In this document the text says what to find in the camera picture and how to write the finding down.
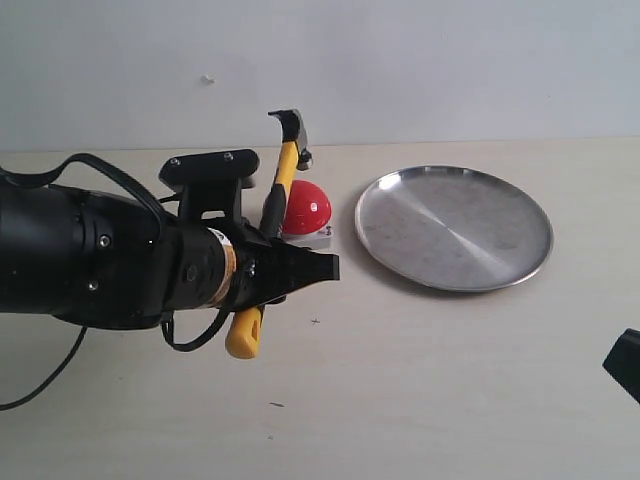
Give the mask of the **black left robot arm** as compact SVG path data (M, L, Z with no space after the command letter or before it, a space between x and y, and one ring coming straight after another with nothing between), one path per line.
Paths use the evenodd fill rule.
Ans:
M177 190L176 213L74 187L1 186L1 309L104 330L174 311L239 311L336 281L339 259L268 238L241 213L239 181Z

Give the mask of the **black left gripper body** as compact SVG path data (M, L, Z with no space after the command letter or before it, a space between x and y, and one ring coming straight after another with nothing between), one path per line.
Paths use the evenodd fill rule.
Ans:
M229 225L224 233L230 234L237 266L231 276L229 290L220 302L222 311L239 312L253 306L278 305L286 295L274 297L268 301L256 303L264 294L265 281L258 278L259 263L266 258L269 241L251 224Z

